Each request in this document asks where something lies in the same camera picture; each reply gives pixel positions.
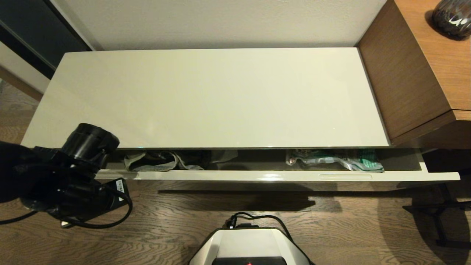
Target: white device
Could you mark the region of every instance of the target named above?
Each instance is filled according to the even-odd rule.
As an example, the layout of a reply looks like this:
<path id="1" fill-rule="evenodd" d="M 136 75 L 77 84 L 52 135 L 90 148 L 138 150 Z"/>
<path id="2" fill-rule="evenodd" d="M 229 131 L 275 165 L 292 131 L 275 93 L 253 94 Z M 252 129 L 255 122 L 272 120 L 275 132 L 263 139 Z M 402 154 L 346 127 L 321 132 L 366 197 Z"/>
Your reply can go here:
<path id="1" fill-rule="evenodd" d="M 314 263 L 290 239 L 276 228 L 240 225 L 233 215 L 228 229 L 213 232 L 188 263 L 189 265 L 313 265 Z M 246 219 L 259 219 L 252 216 Z"/>

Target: wooden floor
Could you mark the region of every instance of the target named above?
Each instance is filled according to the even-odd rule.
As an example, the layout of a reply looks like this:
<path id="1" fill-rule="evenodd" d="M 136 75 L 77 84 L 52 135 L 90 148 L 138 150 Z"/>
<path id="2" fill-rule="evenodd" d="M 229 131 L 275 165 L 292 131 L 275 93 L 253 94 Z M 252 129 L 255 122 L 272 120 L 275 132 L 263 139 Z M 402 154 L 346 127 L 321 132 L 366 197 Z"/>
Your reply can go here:
<path id="1" fill-rule="evenodd" d="M 0 140 L 19 142 L 35 105 L 7 97 L 10 107 L 3 110 L 7 105 L 3 96 Z M 128 185 L 135 209 L 114 228 L 60 229 L 45 213 L 0 227 L 0 264 L 185 264 L 210 232 L 238 211 L 283 219 L 295 242 L 317 265 L 471 264 L 469 251 L 435 247 L 429 218 L 401 208 L 439 201 L 435 188 L 374 193 L 175 192 L 159 191 L 153 181 Z M 462 199 L 470 196 L 469 181 L 450 188 Z M 116 220 L 125 212 L 126 207 L 120 208 L 97 222 Z M 0 205 L 0 219 L 24 213 L 18 201 Z M 450 211 L 444 217 L 456 240 L 470 239 L 467 213 Z M 270 220 L 255 223 L 278 227 Z"/>

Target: white cabinet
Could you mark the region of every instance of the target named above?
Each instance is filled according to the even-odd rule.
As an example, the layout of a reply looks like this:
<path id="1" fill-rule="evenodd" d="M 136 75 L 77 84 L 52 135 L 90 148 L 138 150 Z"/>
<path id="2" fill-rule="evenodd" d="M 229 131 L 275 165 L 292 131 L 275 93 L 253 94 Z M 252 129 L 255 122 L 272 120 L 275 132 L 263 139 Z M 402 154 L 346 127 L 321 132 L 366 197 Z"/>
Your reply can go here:
<path id="1" fill-rule="evenodd" d="M 79 123 L 112 132 L 126 149 L 389 146 L 356 48 L 68 53 L 22 144 L 60 148 Z M 391 190 L 459 179 L 457 173 L 428 173 L 415 152 L 391 157 L 397 165 L 383 174 L 292 170 L 277 167 L 284 161 L 274 158 L 262 169 L 108 169 L 97 177 L 152 179 L 168 189 L 225 190 L 271 189 L 277 183 L 315 190 Z"/>

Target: open drawer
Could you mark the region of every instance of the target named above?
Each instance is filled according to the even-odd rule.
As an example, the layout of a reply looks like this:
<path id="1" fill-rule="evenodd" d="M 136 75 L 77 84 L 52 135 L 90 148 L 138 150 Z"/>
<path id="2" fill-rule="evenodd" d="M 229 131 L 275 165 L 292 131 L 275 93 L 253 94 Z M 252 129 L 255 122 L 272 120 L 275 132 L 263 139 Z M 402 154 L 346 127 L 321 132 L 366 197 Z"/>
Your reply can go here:
<path id="1" fill-rule="evenodd" d="M 339 164 L 304 168 L 285 163 L 284 149 L 245 149 L 210 170 L 128 172 L 117 155 L 97 174 L 98 179 L 160 181 L 161 190 L 323 190 L 386 191 L 459 180 L 458 173 L 429 173 L 415 149 L 377 149 L 384 173 L 348 171 Z"/>

